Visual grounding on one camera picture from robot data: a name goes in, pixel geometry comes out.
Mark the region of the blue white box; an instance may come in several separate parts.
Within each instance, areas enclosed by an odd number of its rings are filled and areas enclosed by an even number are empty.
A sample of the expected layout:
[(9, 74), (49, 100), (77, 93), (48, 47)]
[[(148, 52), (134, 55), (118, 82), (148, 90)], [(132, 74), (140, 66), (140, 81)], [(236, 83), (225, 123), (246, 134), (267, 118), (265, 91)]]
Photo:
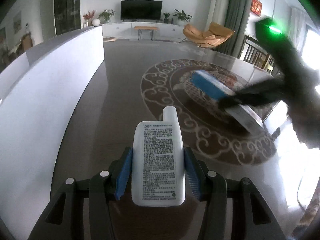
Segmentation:
[[(231, 89), (204, 70), (196, 70), (191, 76), (191, 83), (217, 102), (235, 95)], [(264, 130), (263, 121), (248, 105), (236, 103), (225, 110), (249, 133), (257, 134)]]

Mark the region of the white lotion bottle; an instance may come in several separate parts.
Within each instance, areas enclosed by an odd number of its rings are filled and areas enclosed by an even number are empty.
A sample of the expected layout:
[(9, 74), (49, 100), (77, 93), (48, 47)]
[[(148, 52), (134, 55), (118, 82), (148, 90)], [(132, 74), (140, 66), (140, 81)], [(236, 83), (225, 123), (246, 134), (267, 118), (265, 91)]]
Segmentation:
[(140, 122), (133, 140), (131, 197), (138, 206), (171, 207), (185, 201), (182, 133), (174, 106), (162, 121)]

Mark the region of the dark wooden chair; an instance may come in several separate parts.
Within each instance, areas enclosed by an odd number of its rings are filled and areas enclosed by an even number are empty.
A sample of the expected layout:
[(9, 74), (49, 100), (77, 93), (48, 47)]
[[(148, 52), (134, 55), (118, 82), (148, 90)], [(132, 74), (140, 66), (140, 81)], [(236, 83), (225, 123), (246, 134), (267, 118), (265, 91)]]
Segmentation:
[(274, 69), (274, 58), (271, 56), (271, 54), (267, 53), (255, 38), (248, 35), (244, 36), (239, 59), (250, 63), (270, 74)]

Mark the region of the orange lounge chair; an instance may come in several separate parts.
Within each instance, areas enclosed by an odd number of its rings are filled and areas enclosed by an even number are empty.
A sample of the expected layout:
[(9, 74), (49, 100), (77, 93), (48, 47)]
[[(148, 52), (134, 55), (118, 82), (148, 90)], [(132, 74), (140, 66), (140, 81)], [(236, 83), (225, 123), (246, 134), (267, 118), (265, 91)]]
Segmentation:
[(201, 48), (216, 48), (230, 39), (234, 31), (212, 22), (207, 31), (200, 31), (191, 24), (183, 28), (183, 34)]

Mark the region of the white standing air conditioner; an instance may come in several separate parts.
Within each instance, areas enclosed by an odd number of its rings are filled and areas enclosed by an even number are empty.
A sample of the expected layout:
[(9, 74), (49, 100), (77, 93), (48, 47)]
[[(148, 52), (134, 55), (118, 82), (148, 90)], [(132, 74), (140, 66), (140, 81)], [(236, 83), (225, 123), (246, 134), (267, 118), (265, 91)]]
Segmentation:
[(205, 29), (209, 29), (212, 22), (225, 25), (229, 0), (211, 0)]

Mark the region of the grey curtain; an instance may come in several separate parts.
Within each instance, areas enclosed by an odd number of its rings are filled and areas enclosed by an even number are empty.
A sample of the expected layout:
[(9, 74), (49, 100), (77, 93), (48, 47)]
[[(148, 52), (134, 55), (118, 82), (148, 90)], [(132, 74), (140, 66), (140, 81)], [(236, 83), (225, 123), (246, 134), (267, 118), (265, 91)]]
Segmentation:
[(222, 53), (233, 57), (239, 56), (249, 19), (250, 6), (251, 0), (229, 0), (225, 27), (233, 30), (234, 34), (222, 45), (220, 50)]

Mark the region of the green potted plant right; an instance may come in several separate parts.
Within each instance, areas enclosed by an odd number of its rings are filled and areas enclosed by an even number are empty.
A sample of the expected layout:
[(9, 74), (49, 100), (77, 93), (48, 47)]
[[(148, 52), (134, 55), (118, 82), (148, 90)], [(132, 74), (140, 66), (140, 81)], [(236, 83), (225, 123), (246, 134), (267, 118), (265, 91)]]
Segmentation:
[(176, 17), (176, 24), (180, 26), (187, 25), (193, 19), (191, 14), (188, 14), (183, 10), (179, 11), (177, 9), (175, 9), (174, 17)]

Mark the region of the green potted plant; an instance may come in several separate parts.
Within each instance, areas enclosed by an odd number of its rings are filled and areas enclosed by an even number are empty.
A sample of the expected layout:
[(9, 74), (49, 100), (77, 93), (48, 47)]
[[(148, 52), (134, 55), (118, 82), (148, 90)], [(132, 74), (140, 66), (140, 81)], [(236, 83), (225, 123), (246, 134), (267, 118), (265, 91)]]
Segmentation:
[(191, 14), (188, 14), (183, 10), (179, 11), (177, 9), (175, 9), (174, 17), (176, 17), (176, 24), (180, 26), (187, 25), (193, 19)]
[(105, 9), (98, 16), (99, 19), (102, 19), (104, 23), (110, 22), (111, 18), (116, 14), (112, 9)]

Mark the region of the white tv cabinet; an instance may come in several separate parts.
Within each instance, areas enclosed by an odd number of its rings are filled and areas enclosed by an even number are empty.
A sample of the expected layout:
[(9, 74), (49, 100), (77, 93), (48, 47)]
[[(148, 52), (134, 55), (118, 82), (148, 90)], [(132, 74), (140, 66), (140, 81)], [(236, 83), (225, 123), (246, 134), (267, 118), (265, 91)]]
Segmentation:
[(119, 22), (102, 25), (103, 37), (129, 40), (181, 41), (183, 26), (155, 22)]

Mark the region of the white storage box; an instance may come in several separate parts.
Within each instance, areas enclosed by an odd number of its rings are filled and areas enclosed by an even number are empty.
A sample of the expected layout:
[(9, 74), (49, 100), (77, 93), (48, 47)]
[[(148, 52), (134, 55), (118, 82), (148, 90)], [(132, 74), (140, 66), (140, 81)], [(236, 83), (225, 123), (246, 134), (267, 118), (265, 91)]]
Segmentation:
[(68, 123), (105, 59), (102, 27), (42, 42), (1, 72), (1, 223), (27, 239), (50, 198)]

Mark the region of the wooden bench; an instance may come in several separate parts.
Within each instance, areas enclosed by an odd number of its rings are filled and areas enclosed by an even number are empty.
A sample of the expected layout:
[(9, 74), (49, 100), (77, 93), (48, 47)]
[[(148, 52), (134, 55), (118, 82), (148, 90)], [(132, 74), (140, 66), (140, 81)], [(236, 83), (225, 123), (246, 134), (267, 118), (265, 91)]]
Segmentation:
[(155, 32), (159, 30), (159, 28), (153, 26), (135, 26), (134, 29), (138, 31), (137, 40), (141, 39), (143, 31), (149, 31), (152, 41), (155, 39)]

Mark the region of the black television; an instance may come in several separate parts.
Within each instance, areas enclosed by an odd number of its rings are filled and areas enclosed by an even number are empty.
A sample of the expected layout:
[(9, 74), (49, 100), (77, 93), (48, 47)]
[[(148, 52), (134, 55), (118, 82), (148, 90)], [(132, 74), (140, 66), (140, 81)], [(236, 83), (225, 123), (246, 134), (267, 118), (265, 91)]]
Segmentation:
[(121, 1), (121, 20), (153, 20), (161, 19), (162, 1), (123, 0)]

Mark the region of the green potted plant left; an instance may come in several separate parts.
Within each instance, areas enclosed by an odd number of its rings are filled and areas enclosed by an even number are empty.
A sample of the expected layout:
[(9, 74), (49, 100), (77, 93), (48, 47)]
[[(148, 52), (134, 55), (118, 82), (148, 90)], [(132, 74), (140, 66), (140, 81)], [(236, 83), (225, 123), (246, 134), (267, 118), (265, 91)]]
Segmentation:
[(105, 9), (98, 16), (99, 19), (102, 19), (104, 23), (110, 22), (111, 18), (116, 14), (112, 9)]

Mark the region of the red flowers white vase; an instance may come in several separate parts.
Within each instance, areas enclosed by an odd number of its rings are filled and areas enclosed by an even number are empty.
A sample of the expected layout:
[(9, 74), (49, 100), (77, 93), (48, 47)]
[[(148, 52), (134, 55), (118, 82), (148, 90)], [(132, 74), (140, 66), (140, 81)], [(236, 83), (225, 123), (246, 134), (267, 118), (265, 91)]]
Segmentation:
[(100, 25), (100, 20), (99, 18), (95, 18), (95, 15), (96, 15), (96, 10), (88, 11), (86, 14), (83, 15), (83, 18), (85, 20), (85, 25), (87, 27)]

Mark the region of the dark glass cabinet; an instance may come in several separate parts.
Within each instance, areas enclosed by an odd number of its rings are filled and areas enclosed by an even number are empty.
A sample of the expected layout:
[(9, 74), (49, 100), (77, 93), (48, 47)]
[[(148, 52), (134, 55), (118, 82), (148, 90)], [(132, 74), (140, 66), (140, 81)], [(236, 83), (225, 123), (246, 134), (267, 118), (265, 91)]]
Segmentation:
[(54, 0), (54, 22), (57, 36), (80, 29), (80, 0)]

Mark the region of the red wall hanging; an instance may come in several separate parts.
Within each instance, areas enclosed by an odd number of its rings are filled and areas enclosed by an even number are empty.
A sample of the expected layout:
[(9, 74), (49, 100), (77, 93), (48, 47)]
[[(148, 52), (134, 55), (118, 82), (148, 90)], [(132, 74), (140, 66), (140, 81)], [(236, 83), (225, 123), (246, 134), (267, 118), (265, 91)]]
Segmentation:
[(262, 11), (262, 3), (259, 0), (252, 0), (251, 2), (251, 12), (256, 16), (260, 17)]

